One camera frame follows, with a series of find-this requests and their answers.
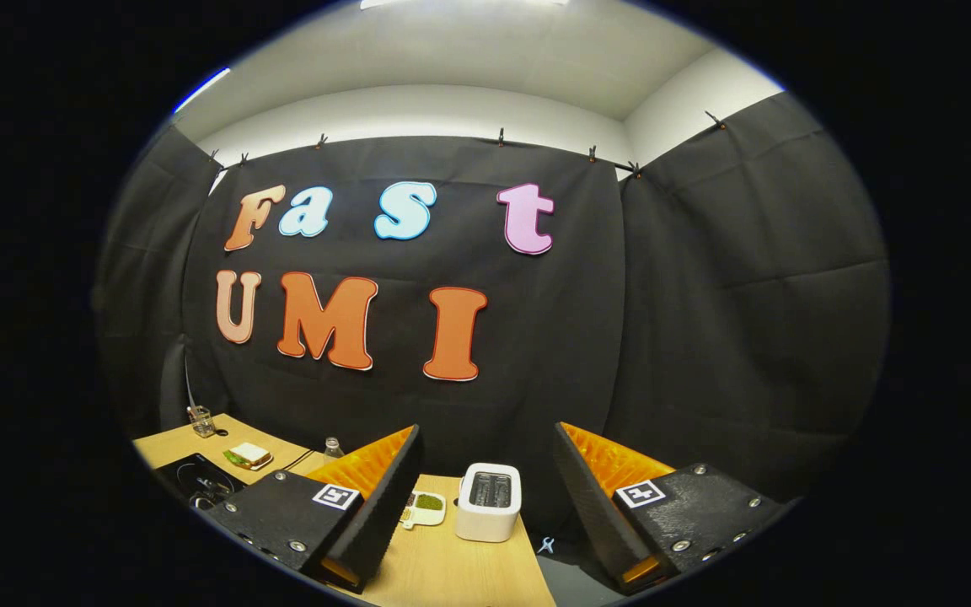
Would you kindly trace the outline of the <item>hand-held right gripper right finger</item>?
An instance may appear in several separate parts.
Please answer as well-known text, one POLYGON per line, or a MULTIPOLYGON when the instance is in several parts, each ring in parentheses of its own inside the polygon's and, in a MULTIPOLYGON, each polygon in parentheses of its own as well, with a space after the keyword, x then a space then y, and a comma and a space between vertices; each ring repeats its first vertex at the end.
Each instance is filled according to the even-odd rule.
POLYGON ((714 466, 674 468, 566 422, 555 424, 555 464, 594 554, 627 595, 721 560, 787 511, 714 466))

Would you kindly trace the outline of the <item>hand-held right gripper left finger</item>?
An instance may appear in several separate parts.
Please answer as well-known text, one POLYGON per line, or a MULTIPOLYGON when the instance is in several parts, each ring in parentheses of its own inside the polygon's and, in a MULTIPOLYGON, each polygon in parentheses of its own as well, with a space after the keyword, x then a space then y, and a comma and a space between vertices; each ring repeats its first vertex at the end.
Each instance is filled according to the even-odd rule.
POLYGON ((285 568, 359 594, 400 525, 423 452, 412 424, 308 474, 267 474, 203 516, 285 568))

